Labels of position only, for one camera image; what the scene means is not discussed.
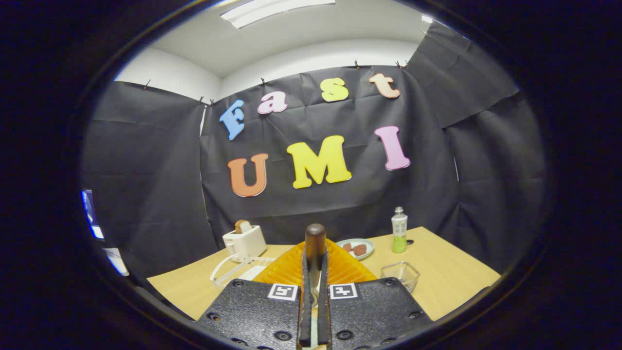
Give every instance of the green tea bottle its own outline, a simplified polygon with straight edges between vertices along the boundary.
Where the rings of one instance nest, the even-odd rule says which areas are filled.
[[[404,214],[402,207],[395,208],[395,215],[391,218],[393,224],[393,248],[394,253],[406,251],[406,222],[408,216]]]

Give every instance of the ceiling light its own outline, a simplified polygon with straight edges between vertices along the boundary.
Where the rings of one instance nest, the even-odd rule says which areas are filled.
[[[301,7],[334,4],[335,0],[253,0],[220,15],[237,28]]]

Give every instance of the letter m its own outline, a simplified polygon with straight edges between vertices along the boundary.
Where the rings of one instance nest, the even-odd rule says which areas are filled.
[[[298,142],[290,145],[287,152],[294,159],[294,172],[296,180],[294,188],[300,189],[311,186],[311,180],[307,177],[307,171],[315,180],[315,183],[321,184],[324,179],[324,173],[328,168],[326,181],[329,183],[347,181],[352,178],[352,173],[346,168],[343,159],[343,136],[329,136],[322,141],[320,154],[315,153],[304,142]]]

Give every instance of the white plate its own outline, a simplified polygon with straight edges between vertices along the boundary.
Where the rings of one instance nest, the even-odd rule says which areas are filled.
[[[341,241],[337,242],[337,244],[341,248],[343,248],[343,246],[348,244],[348,243],[350,243],[352,248],[356,247],[359,244],[365,244],[367,246],[367,252],[365,254],[359,256],[359,257],[354,255],[354,252],[350,252],[350,255],[355,257],[357,260],[365,259],[366,257],[368,257],[371,254],[371,252],[374,251],[374,243],[371,243],[371,241],[366,240],[366,239],[362,239],[362,238],[352,238],[352,239],[346,239],[346,240],[341,240]]]

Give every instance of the wooden table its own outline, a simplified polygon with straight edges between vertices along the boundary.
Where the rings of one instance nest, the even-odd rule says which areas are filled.
[[[399,254],[391,252],[391,235],[369,239],[374,243],[374,252],[361,263],[377,277],[383,266],[400,261],[410,263],[420,273],[412,296],[432,320],[447,315],[500,277],[490,267],[423,227],[408,230],[406,235],[414,243]],[[276,258],[291,247],[269,244],[261,256]],[[222,290],[210,281],[210,275],[227,256],[226,249],[223,249],[147,280],[172,304],[199,319]],[[229,271],[235,266],[237,263],[227,261],[221,271]]]

